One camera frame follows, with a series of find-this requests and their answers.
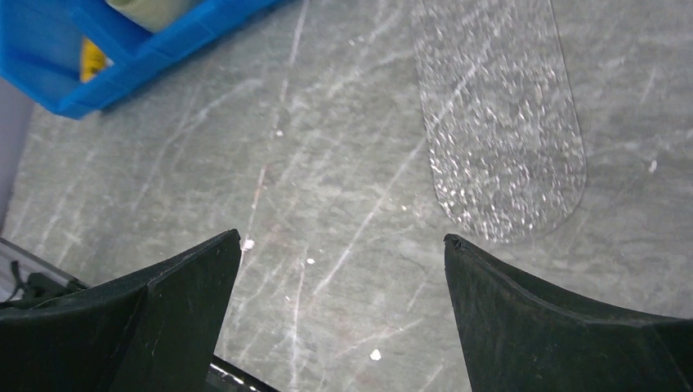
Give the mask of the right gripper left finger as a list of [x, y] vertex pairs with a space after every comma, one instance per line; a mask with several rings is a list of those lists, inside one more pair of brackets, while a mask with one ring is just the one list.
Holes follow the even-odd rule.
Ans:
[[231, 229], [107, 283], [2, 303], [2, 390], [205, 390], [240, 257]]

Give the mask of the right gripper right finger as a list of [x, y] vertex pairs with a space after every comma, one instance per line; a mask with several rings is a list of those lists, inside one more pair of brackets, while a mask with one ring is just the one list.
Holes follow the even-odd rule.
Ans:
[[692, 321], [610, 305], [447, 234], [445, 277], [475, 391], [689, 391]]

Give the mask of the clear textured oval tray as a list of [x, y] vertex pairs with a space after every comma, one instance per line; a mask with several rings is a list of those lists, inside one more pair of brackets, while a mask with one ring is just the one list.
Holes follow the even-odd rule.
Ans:
[[465, 234], [554, 230], [587, 177], [549, 1], [416, 1], [418, 88], [438, 203]]

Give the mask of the blue three-compartment bin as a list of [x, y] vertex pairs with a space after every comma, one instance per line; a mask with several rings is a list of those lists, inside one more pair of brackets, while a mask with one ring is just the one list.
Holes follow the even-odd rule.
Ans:
[[[3, 1], [1, 75], [52, 113], [80, 119], [273, 4], [202, 1], [167, 28], [151, 33], [105, 1]], [[79, 77], [83, 38], [109, 59], [109, 66], [87, 83]]]

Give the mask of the green ceramic mug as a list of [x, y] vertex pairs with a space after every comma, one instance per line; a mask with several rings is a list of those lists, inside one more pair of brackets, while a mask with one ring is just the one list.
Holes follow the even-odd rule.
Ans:
[[157, 33], [193, 10], [201, 0], [106, 0], [111, 8], [143, 29]]

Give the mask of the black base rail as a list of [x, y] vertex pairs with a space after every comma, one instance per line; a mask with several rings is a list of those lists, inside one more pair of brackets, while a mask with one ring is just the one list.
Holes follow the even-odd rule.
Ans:
[[[35, 256], [1, 240], [1, 302], [39, 300], [71, 294], [89, 285]], [[217, 356], [209, 364], [205, 391], [274, 391], [275, 388]]]

